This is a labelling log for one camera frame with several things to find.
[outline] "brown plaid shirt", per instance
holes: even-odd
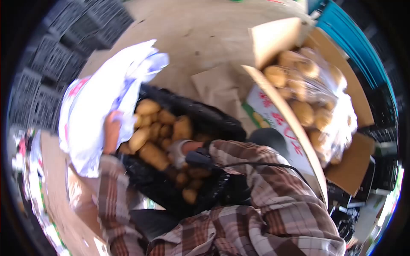
[[[215,140],[210,154],[219,165],[288,162],[266,146]],[[125,202],[128,178],[113,156],[102,156],[99,218],[113,255],[144,255],[144,239],[130,221]],[[227,168],[247,177],[252,206],[216,207],[182,220],[146,248],[152,256],[343,255],[346,243],[325,205],[290,169],[240,165]]]

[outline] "cardboard box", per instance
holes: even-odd
[[[328,167],[325,176],[305,130],[290,106],[267,81],[261,70],[271,65],[281,51],[302,46],[316,49],[346,77],[348,82],[346,93],[352,99],[359,128],[374,124],[374,120],[356,75],[337,47],[319,28],[314,28],[304,42],[297,45],[301,27],[299,18],[287,18],[250,29],[255,67],[242,67],[253,79],[255,86],[251,89],[244,108],[248,113],[251,111],[259,113],[273,128],[281,132],[288,145],[290,164],[300,170],[315,193],[321,195],[327,205],[326,178],[352,196],[356,195],[369,165],[370,155],[374,151],[374,140],[355,134],[350,148],[344,152],[342,162]]]
[[[72,175],[67,172],[72,171],[67,170],[69,157],[60,150],[58,137],[41,131],[41,153],[45,206],[64,244],[73,255],[106,255],[92,190],[88,189],[75,172]],[[78,195],[75,209],[72,207],[74,201],[70,204],[68,200],[73,184]]]

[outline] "box flap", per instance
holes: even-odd
[[[328,193],[326,187],[326,178],[323,173],[323,169],[320,165],[319,159],[312,147],[312,144],[309,141],[309,138],[298,121],[297,117],[293,113],[292,109],[288,103],[280,96],[278,91],[273,87],[265,76],[256,68],[250,66],[242,66],[245,71],[252,77],[252,79],[258,84],[258,86],[265,92],[265,94],[271,99],[275,107],[281,112],[282,116],[289,124],[290,129],[296,135],[299,140],[300,145],[302,146],[305,154],[312,166],[313,172],[316,175],[316,184],[312,184],[313,181],[311,178],[308,178],[307,181],[312,188],[319,187],[320,194],[323,197],[323,201],[327,205],[328,202]]]
[[[355,196],[374,153],[374,140],[363,134],[353,135],[352,145],[344,151],[342,162],[326,169],[326,178]]]
[[[292,49],[301,30],[300,18],[287,18],[260,24],[250,29],[255,67],[262,70],[283,50]]]
[[[369,102],[356,74],[347,60],[340,54],[337,46],[327,38],[326,33],[320,28],[313,29],[305,39],[303,46],[318,50],[327,62],[335,65],[342,71],[347,80],[346,93],[352,98],[353,108],[358,117],[359,128],[373,125],[374,119]]]

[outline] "sleeve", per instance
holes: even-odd
[[[217,165],[247,161],[289,165],[272,148],[254,143],[215,140],[209,152]],[[261,211],[267,232],[289,238],[282,247],[278,246],[277,252],[282,250],[286,254],[291,241],[292,246],[296,245],[306,255],[344,255],[346,243],[340,238],[324,203],[296,172],[266,165],[238,165],[225,171],[246,175],[252,204]]]
[[[143,256],[144,250],[138,243],[143,236],[130,221],[126,204],[127,187],[128,177],[122,163],[114,156],[102,155],[97,208],[107,248],[115,256]]]

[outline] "plastic bag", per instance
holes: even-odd
[[[246,132],[241,122],[215,107],[147,84],[141,85],[140,98],[150,98],[176,116],[187,115],[197,134],[208,134],[213,139],[235,141],[246,139]]]
[[[142,82],[168,65],[168,55],[139,43],[107,60],[91,78],[75,80],[64,94],[59,120],[61,149],[70,154],[78,174],[98,177],[103,123],[112,110],[124,113],[117,147],[134,133],[133,110]]]
[[[178,96],[166,89],[141,85],[140,99],[150,98],[176,116],[188,115],[196,133],[210,135],[212,139],[245,141],[246,132],[241,123],[217,108]],[[196,204],[190,205],[182,197],[182,190],[175,187],[173,177],[177,170],[169,166],[163,172],[145,163],[137,156],[118,153],[130,177],[130,186],[163,206],[179,220],[209,210],[217,205],[234,204],[236,197],[230,186],[230,175],[222,169],[212,169],[212,175],[203,179],[198,190]]]
[[[210,178],[204,181],[198,191],[197,204],[190,205],[182,197],[182,191],[175,187],[166,174],[168,170],[160,172],[136,157],[118,153],[118,159],[124,164],[127,175],[130,178],[130,187],[138,190],[151,200],[161,205],[177,219],[182,220],[194,216],[202,211],[209,210],[218,205],[223,198],[225,185],[229,180],[229,174],[216,170]]]
[[[280,53],[278,65],[267,67],[264,74],[305,128],[322,167],[340,163],[357,131],[342,72],[318,52],[301,48]]]

